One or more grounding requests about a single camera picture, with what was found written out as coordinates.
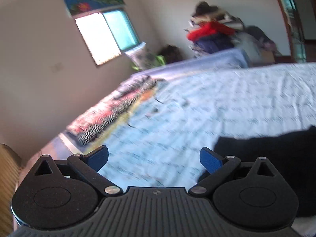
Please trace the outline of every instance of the gray gripper base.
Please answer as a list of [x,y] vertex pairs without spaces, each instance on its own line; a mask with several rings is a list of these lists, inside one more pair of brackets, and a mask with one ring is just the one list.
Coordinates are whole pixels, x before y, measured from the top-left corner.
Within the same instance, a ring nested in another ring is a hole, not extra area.
[[23,226],[11,237],[298,237],[291,228],[257,233],[221,219],[210,202],[184,188],[130,187],[120,197],[106,198],[86,221],[63,230],[42,231]]

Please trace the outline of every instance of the red garment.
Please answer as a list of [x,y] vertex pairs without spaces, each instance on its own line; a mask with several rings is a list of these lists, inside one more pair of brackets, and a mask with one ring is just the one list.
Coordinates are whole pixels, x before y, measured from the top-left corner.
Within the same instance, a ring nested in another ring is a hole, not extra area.
[[235,30],[227,27],[217,21],[211,21],[199,28],[198,30],[190,32],[186,37],[192,42],[197,41],[201,37],[217,34],[218,32],[228,36],[235,34]]

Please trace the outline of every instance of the white wall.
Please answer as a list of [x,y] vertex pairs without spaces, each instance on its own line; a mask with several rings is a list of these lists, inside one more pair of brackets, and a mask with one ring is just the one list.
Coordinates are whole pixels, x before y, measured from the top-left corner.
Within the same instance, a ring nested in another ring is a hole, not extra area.
[[[164,43],[176,45],[187,56],[188,49],[184,28],[188,26],[195,6],[203,0],[141,0]],[[233,16],[241,18],[246,25],[257,25],[276,42],[283,55],[290,54],[290,46],[277,0],[205,0],[218,5]]]
[[[160,49],[139,0],[124,1],[140,40]],[[63,0],[18,0],[0,15],[0,133],[27,159],[132,70],[125,55],[96,68]]]
[[316,19],[311,0],[294,0],[301,19],[305,39],[316,39]]

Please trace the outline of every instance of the pink flower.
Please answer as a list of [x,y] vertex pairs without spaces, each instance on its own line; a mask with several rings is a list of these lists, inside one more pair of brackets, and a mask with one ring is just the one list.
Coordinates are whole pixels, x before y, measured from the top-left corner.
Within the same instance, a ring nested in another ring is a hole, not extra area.
[[77,4],[80,11],[89,11],[91,9],[90,5],[87,2],[81,2]]

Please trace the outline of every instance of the window pane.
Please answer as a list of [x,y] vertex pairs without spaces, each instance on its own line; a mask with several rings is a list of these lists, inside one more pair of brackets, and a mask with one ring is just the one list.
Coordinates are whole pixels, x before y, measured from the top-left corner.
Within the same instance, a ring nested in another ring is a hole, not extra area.
[[102,14],[78,18],[76,23],[97,65],[121,54]]
[[126,50],[138,44],[136,34],[124,11],[109,11],[103,15],[121,50]]

